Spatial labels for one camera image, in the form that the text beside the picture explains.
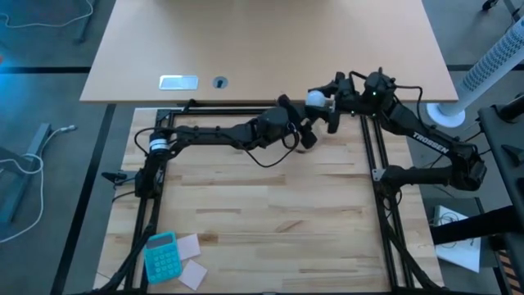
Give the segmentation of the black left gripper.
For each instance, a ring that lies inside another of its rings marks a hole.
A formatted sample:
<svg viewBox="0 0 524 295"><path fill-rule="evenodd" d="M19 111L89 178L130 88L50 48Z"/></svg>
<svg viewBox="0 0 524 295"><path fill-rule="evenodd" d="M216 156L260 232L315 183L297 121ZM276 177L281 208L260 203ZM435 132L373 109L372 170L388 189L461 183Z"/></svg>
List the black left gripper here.
<svg viewBox="0 0 524 295"><path fill-rule="evenodd" d="M279 107L268 109L254 119L253 133L256 146L266 148L289 135L297 140L300 128L300 143L305 149L311 149L318 139L310 121L299 127L306 118L303 106L293 103L286 94L277 98L277 104Z"/></svg>

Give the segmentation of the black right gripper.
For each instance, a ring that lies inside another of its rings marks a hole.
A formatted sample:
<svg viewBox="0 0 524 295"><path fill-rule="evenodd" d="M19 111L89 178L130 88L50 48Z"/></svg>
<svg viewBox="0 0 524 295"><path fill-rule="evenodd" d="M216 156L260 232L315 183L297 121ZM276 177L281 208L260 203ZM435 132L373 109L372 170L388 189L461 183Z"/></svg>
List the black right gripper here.
<svg viewBox="0 0 524 295"><path fill-rule="evenodd" d="M335 95L334 110L329 108L316 108L316 116L327 123L327 132L335 134L340 124L342 112L366 115L367 109L351 76L346 77L344 73L336 73L335 79L328 84L316 88L309 88L308 92L320 92L322 95Z"/></svg>

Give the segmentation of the white lightbulb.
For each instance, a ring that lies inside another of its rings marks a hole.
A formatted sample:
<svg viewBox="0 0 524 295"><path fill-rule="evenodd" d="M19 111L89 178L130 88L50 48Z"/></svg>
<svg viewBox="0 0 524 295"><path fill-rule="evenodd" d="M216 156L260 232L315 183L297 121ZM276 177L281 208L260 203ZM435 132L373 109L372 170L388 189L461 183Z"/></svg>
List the white lightbulb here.
<svg viewBox="0 0 524 295"><path fill-rule="evenodd" d="M316 107L318 109L335 111L335 102L331 98L327 98L318 90L310 91L307 93L305 99L305 105L307 107Z"/></svg>

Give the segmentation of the large beige desk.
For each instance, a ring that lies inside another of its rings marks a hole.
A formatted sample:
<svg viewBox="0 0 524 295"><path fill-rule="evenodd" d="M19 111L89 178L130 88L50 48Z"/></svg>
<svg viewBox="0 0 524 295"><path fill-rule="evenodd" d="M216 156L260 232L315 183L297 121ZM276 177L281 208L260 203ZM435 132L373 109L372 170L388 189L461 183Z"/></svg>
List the large beige desk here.
<svg viewBox="0 0 524 295"><path fill-rule="evenodd" d="M404 102L458 98L422 0L116 0L80 99L300 101L352 70L383 70ZM159 90L162 75L198 89Z"/></svg>

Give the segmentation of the white tower fan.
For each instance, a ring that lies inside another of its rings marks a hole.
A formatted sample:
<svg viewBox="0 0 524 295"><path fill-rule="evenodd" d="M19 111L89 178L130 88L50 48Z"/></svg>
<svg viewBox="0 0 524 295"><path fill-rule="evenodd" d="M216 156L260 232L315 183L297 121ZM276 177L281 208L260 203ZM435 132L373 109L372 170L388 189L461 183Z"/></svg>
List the white tower fan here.
<svg viewBox="0 0 524 295"><path fill-rule="evenodd" d="M438 125L455 128L466 118L466 109L524 60L524 16L479 59L456 85L457 102L428 103L427 114Z"/></svg>

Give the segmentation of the black equipment cart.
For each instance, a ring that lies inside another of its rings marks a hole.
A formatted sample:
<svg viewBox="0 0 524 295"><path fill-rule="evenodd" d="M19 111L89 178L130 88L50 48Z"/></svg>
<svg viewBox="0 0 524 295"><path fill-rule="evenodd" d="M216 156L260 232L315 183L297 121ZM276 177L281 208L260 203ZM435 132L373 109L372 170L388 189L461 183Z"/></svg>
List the black equipment cart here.
<svg viewBox="0 0 524 295"><path fill-rule="evenodd" d="M511 201L504 208L509 228L502 235L524 295L524 93L506 104L483 107L478 117Z"/></svg>

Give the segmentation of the black chair caster base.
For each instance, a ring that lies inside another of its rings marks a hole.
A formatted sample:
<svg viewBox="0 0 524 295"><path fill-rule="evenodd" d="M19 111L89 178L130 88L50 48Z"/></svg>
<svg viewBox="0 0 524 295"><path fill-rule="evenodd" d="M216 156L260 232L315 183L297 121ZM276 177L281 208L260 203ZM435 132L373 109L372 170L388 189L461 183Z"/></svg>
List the black chair caster base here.
<svg viewBox="0 0 524 295"><path fill-rule="evenodd" d="M521 12L524 13L524 0L518 5L515 5L513 2L516 0L485 0L482 4L481 9L483 11L489 11L495 7L499 2L503 3L510 13L511 20L517 22L521 19Z"/></svg>

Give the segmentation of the black beam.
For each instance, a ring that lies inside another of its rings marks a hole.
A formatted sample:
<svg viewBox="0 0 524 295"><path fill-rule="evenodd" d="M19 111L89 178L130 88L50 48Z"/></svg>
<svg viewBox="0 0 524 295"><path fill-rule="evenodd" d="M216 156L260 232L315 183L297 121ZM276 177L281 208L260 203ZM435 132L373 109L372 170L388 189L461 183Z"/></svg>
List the black beam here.
<svg viewBox="0 0 524 295"><path fill-rule="evenodd" d="M431 228L435 245L504 233L524 233L524 218L514 206Z"/></svg>

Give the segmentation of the teal calculator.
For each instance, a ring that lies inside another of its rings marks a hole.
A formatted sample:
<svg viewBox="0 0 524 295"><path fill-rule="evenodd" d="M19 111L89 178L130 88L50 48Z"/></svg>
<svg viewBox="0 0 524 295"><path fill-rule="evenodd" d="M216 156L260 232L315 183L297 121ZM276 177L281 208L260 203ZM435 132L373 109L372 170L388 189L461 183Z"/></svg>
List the teal calculator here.
<svg viewBox="0 0 524 295"><path fill-rule="evenodd" d="M183 271L174 232L151 236L145 245L144 265L150 284L159 284L178 278Z"/></svg>

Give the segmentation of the white paper sheet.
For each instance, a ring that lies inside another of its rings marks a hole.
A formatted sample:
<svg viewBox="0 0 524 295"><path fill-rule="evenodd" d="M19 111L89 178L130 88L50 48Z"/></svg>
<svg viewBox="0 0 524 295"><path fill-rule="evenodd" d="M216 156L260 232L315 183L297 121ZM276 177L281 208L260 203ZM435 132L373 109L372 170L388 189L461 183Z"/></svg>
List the white paper sheet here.
<svg viewBox="0 0 524 295"><path fill-rule="evenodd" d="M445 206L438 205L434 210L432 225L438 227L448 223L465 220L468 217L453 211ZM469 238L452 243L435 245L436 255L439 259L475 273L481 267L481 239Z"/></svg>

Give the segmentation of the grey desk leg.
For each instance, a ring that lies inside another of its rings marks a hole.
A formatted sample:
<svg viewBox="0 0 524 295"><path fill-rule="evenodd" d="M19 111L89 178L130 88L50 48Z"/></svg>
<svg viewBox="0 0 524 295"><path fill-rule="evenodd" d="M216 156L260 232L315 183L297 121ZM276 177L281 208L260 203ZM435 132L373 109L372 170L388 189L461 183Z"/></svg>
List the grey desk leg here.
<svg viewBox="0 0 524 295"><path fill-rule="evenodd" d="M89 5L88 14L79 21L79 28L77 29L74 42L76 44L84 43L87 36L88 27L90 25L93 13L96 10L98 0L87 0Z"/></svg>

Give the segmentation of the orange black striped tape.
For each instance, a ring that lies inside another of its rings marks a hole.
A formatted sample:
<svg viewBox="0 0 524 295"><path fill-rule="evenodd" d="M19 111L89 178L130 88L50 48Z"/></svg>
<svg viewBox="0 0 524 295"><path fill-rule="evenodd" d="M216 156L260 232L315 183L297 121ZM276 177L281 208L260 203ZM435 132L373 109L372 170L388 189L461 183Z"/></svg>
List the orange black striped tape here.
<svg viewBox="0 0 524 295"><path fill-rule="evenodd" d="M509 282L510 285L514 287L518 287L519 283L517 280L517 276L513 270L513 266L509 259L508 254L506 253L506 251L497 251L496 254L502 263L503 272L505 273L507 281Z"/></svg>

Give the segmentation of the grey table leg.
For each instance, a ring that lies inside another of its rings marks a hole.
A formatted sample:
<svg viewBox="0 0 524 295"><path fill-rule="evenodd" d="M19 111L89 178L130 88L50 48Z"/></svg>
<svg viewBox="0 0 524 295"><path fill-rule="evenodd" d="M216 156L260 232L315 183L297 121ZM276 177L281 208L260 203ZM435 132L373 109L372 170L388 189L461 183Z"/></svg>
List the grey table leg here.
<svg viewBox="0 0 524 295"><path fill-rule="evenodd" d="M51 125L42 123L29 145L27 153L34 155L39 154L51 132ZM25 158L21 154L16 154L5 148L4 144L0 144L0 160L7 159L17 160L20 166L26 170L35 168L38 162L37 160ZM0 163L0 169L3 169L3 171L8 174L11 173L14 175L11 183L7 184L5 188L0 187L0 225L7 226L11 223L20 204L20 200L25 194L25 189L31 179L31 175L24 174L15 164L11 163Z"/></svg>

